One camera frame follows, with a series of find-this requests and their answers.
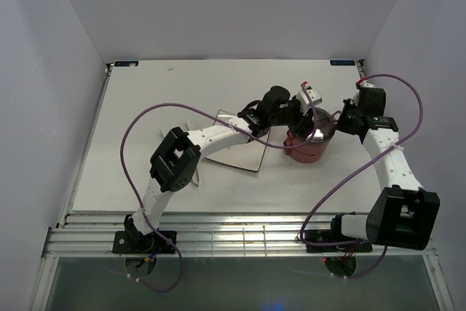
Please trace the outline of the grey lunch box lid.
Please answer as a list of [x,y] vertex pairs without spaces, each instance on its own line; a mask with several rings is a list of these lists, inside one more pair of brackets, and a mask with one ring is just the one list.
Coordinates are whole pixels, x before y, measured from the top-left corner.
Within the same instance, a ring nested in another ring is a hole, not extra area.
[[332,139],[336,132],[336,118],[325,109],[315,108],[314,117],[314,135],[311,140]]

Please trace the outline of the pink bowl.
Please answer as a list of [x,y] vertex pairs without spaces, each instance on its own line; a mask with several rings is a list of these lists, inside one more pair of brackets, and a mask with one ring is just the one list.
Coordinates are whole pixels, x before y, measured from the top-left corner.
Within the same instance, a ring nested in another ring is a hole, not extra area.
[[[323,139],[323,140],[311,140],[309,143],[306,143],[303,146],[299,148],[295,148],[295,149],[298,149],[299,151],[304,152],[304,153],[311,153],[313,151],[325,152],[330,141],[331,141],[330,138]],[[286,133],[286,139],[283,142],[283,146],[298,146],[298,145],[301,145],[303,142],[304,140],[301,140],[297,136],[294,136],[292,132],[288,130]]]
[[311,153],[304,153],[304,152],[299,151],[298,149],[286,150],[285,153],[291,159],[295,160],[296,162],[303,163],[303,164],[317,162],[318,160],[321,159],[321,157],[324,154],[323,151],[313,151]]

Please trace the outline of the white square plate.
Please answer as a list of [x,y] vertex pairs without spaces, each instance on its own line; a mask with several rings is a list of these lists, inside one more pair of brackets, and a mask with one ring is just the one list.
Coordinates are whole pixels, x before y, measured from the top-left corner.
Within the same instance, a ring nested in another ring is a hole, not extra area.
[[[235,137],[233,137],[234,141],[243,142],[246,139],[244,133],[237,132],[230,127],[226,135],[230,136],[233,134],[235,134]],[[208,141],[206,144],[207,148],[201,151],[202,158],[232,168],[259,172],[266,151],[264,144],[254,140],[247,143],[233,144],[230,138],[227,141],[229,143],[215,141],[214,146],[209,146],[210,142]]]

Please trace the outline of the metal tongs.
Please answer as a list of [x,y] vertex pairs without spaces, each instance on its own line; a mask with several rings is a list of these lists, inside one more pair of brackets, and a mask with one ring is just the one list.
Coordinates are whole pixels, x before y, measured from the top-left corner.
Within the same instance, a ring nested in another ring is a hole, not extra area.
[[[189,130],[189,121],[188,119],[185,119],[182,123],[181,123],[181,129],[183,131],[187,131]],[[170,131],[170,127],[161,127],[159,129],[159,132],[160,132],[160,135],[164,138],[168,132]],[[191,179],[191,183],[195,186],[195,187],[199,187],[200,186],[200,173],[199,173],[199,170],[198,168],[195,169],[194,171],[194,175]]]

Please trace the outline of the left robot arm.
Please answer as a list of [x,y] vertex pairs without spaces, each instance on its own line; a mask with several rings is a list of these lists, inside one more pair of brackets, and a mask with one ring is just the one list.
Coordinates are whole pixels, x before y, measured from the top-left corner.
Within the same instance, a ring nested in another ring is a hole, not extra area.
[[316,131],[316,105],[321,94],[304,82],[292,96],[281,86],[272,87],[259,101],[223,121],[199,130],[169,130],[150,158],[149,184],[144,195],[138,195],[139,208],[124,221],[128,243],[137,252],[147,252],[161,237],[157,229],[162,214],[175,192],[192,180],[200,160],[223,149],[251,141],[260,142],[271,127],[290,128],[309,125],[304,136],[308,146]]

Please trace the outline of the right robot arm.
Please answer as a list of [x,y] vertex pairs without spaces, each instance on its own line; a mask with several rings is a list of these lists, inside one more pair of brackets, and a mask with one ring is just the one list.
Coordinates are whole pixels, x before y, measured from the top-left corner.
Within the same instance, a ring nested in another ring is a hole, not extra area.
[[338,251],[356,239],[375,245],[422,251],[430,240],[440,208],[439,196],[423,188],[397,144],[398,126],[384,115],[386,93],[363,83],[344,108],[337,130],[357,135],[371,159],[381,194],[366,215],[343,213],[331,222],[328,239]]

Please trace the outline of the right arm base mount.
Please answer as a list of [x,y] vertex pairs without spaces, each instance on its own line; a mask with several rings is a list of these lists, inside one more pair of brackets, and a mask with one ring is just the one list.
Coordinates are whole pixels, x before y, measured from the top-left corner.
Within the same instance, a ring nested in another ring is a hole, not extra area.
[[329,229],[307,229],[304,239],[314,243],[306,246],[307,253],[369,253],[373,250],[366,241],[337,235]]

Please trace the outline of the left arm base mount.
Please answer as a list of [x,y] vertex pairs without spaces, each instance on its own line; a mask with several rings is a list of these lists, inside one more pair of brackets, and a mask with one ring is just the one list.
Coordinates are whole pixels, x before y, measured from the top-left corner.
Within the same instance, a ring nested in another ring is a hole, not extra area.
[[174,247],[153,232],[143,237],[139,243],[134,243],[126,231],[116,232],[111,250],[114,254],[146,254],[147,256],[156,251],[175,253]]

